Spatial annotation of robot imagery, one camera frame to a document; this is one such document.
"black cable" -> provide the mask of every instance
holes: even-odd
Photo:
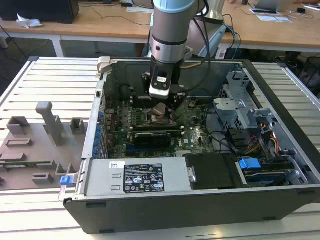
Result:
[[[256,13],[253,13],[253,14],[248,14],[248,13],[246,13],[245,11],[243,11],[243,9],[242,9],[240,6],[236,6],[235,9],[240,9],[245,15],[248,15],[248,16],[255,16],[255,15],[257,15]]]
[[[5,32],[5,34],[7,34],[7,36],[12,40],[12,42],[16,45],[16,47],[19,49],[19,51],[23,54],[23,56],[28,59],[27,55],[24,53],[24,51],[21,50],[21,48],[18,46],[18,44],[16,43],[16,41],[13,39],[13,37],[11,37],[9,35],[9,33],[7,33],[7,31],[2,27],[2,25],[0,24],[0,27],[2,28],[2,30]]]
[[[227,149],[229,149],[229,150],[232,151],[232,149],[230,148],[230,146],[229,146],[228,144],[226,144],[226,143],[222,142],[222,140],[219,140],[219,139],[215,138],[214,136],[212,136],[211,134],[212,134],[213,132],[210,132],[210,133],[209,133],[210,137],[211,137],[213,140],[215,140],[216,142],[218,142],[219,144],[225,146]]]
[[[233,20],[233,18],[232,18],[232,16],[230,15],[230,14],[225,14],[225,15],[222,15],[223,17],[224,16],[229,16],[230,17],[230,19],[231,19],[231,29],[232,29],[232,31],[234,32],[235,31],[235,29],[234,29],[234,20]],[[236,38],[235,38],[235,35],[233,35],[233,33],[231,32],[231,34],[232,34],[232,37],[233,37],[233,42],[232,42],[232,45],[231,45],[231,49],[232,49],[232,47],[234,46],[234,44],[235,44],[235,41],[236,41]]]
[[[149,26],[150,23],[148,24],[140,24],[140,23],[137,23],[137,22],[134,22],[134,21],[131,21],[130,19],[128,18],[125,18],[123,16],[102,16],[99,12],[97,12],[92,6],[89,6],[93,11],[95,11],[96,14],[98,14],[100,16],[101,19],[106,19],[106,18],[122,18],[122,19],[125,19],[133,24],[137,24],[137,25],[140,25],[140,26]]]
[[[147,47],[146,55],[148,55],[149,50],[150,50],[150,37],[151,37],[151,28],[149,29],[148,42],[146,44],[146,47]]]
[[[209,73],[210,73],[210,70],[211,70],[211,54],[210,54],[210,44],[209,44],[209,36],[208,36],[208,29],[207,29],[207,24],[206,24],[206,19],[205,19],[205,15],[201,14],[202,16],[202,19],[203,19],[203,26],[204,26],[204,32],[205,32],[205,39],[206,39],[206,57],[207,57],[207,61],[208,61],[208,68],[207,68],[207,71],[206,71],[206,74],[204,76],[204,78],[197,84],[195,85],[194,87],[188,89],[188,90],[185,90],[183,92],[187,93],[187,92],[190,92],[190,91],[193,91],[195,89],[197,89],[201,84],[204,83],[204,81],[207,79],[207,77],[209,76]],[[196,24],[197,27],[199,28],[199,31],[202,32],[199,24]]]
[[[202,15],[203,15],[203,16],[206,16],[206,15],[209,13],[209,11],[210,11],[210,6],[209,6],[209,3],[208,3],[207,0],[203,0],[203,2],[204,2],[204,5],[205,5],[205,10],[206,10],[206,12],[203,13]]]

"warning label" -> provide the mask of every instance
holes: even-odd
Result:
[[[126,194],[164,192],[162,164],[125,165],[123,191]]]

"sticker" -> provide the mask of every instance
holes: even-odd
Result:
[[[123,169],[126,165],[125,161],[111,161],[109,169]]]
[[[123,191],[126,194],[164,192],[162,164],[124,165]]]

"black box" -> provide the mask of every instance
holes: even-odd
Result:
[[[4,21],[15,21],[19,14],[41,22],[72,24],[78,12],[77,0],[0,0],[0,16]]]

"cable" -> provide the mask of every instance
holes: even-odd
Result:
[[[245,15],[248,15],[248,16],[254,16],[254,15],[257,15],[257,13],[253,13],[253,14],[249,14],[249,13],[246,13],[245,11],[243,11],[243,9],[238,5],[238,6],[235,6],[234,9],[240,9]]]
[[[29,51],[28,53],[26,53],[26,55],[29,55],[29,54],[30,54],[30,53],[32,53],[33,51],[35,51],[35,50],[38,50],[38,49],[42,48],[44,45],[46,45],[46,44],[48,43],[48,41],[49,41],[49,39],[48,39],[47,41],[45,41],[45,43],[44,43],[44,44],[42,44],[41,46],[38,46],[37,48],[32,49],[31,51]]]
[[[196,27],[198,28],[198,30],[199,30],[199,32],[200,32],[200,34],[201,34],[201,37],[202,37],[202,39],[203,39],[203,41],[204,41],[204,44],[205,44],[205,46],[207,47],[207,46],[208,46],[208,43],[207,43],[205,34],[204,34],[204,32],[202,31],[199,23],[197,22],[196,19],[193,19],[193,22],[194,22],[194,24],[196,25]],[[206,62],[206,59],[204,59],[204,60],[201,61],[201,62],[197,62],[197,63],[195,63],[195,64],[191,64],[191,65],[188,65],[188,66],[181,66],[180,69],[182,69],[182,70],[193,69],[193,68],[195,68],[195,67],[198,67],[198,66],[204,64],[205,62]]]
[[[308,58],[315,58],[316,56],[318,56],[320,53],[314,55],[314,56],[302,56],[301,53],[299,54],[300,57],[308,59]]]
[[[236,38],[236,48],[235,48],[234,55],[233,55],[233,57],[232,57],[232,59],[234,59],[235,56],[236,56],[236,54],[237,54],[237,52],[238,52],[238,48],[239,48],[239,46],[240,46],[240,45],[239,45],[238,34],[235,33],[235,31],[234,31],[233,29],[231,29],[229,26],[225,25],[225,27],[226,27],[227,29],[229,29],[230,32],[232,33],[233,37]]]
[[[225,146],[227,149],[229,149],[230,151],[232,151],[232,149],[230,148],[230,146],[228,144],[225,144],[224,142],[222,142],[222,140],[219,140],[217,138],[215,138],[214,136],[212,136],[212,133],[214,133],[215,131],[212,131],[209,133],[210,137],[215,140],[216,142],[218,142],[219,144]]]
[[[210,73],[210,70],[211,70],[211,54],[210,54],[210,44],[209,44],[208,29],[207,29],[205,16],[203,14],[201,14],[201,16],[202,16],[202,19],[203,19],[203,26],[204,26],[204,32],[205,32],[205,38],[206,38],[206,57],[207,57],[207,61],[208,61],[208,68],[207,68],[207,71],[206,71],[206,74],[205,74],[204,78],[197,85],[195,85],[194,87],[192,87],[192,88],[190,88],[188,90],[185,90],[184,91],[185,93],[193,91],[196,88],[198,88],[201,84],[203,84],[204,81],[209,76],[209,73]]]
[[[93,11],[95,11],[95,13],[98,14],[101,19],[106,19],[106,18],[122,18],[122,19],[125,19],[125,20],[133,23],[133,24],[137,24],[137,25],[140,25],[140,26],[149,26],[149,25],[150,25],[150,23],[149,23],[149,24],[140,24],[140,23],[131,21],[130,19],[125,18],[125,17],[123,17],[123,16],[102,16],[99,12],[97,12],[97,11],[93,8],[93,6],[89,6],[89,7],[90,7]]]
[[[148,56],[149,50],[150,50],[150,37],[151,37],[151,27],[150,27],[150,29],[149,29],[148,42],[146,43],[146,49],[147,49],[146,55],[147,55],[147,56]]]
[[[2,27],[2,25],[0,24],[0,27],[2,28],[2,30],[5,32],[5,34],[7,34],[7,36],[12,40],[12,42],[16,45],[16,47],[19,49],[19,51],[23,54],[23,56],[27,59],[28,57],[26,56],[26,54],[24,53],[24,51],[21,50],[21,48],[18,46],[18,44],[16,43],[16,41],[13,39],[13,37],[11,37],[9,35],[9,33],[7,33],[7,31]]]
[[[210,6],[209,6],[209,3],[208,3],[207,0],[203,0],[203,2],[204,2],[204,5],[205,5],[205,10],[206,10],[206,12],[205,12],[205,13],[202,13],[201,15],[207,16],[207,14],[208,14],[209,11],[210,11]]]
[[[234,31],[235,29],[234,29],[234,20],[233,20],[233,18],[232,18],[232,16],[230,15],[230,14],[225,14],[225,15],[222,15],[223,17],[224,16],[229,16],[230,17],[230,19],[231,19],[231,28],[232,28],[232,30]],[[234,46],[234,44],[235,44],[235,41],[236,41],[236,39],[235,39],[235,35],[233,35],[232,34],[232,37],[233,37],[233,42],[232,42],[232,45],[231,45],[231,49],[232,49],[232,47]]]

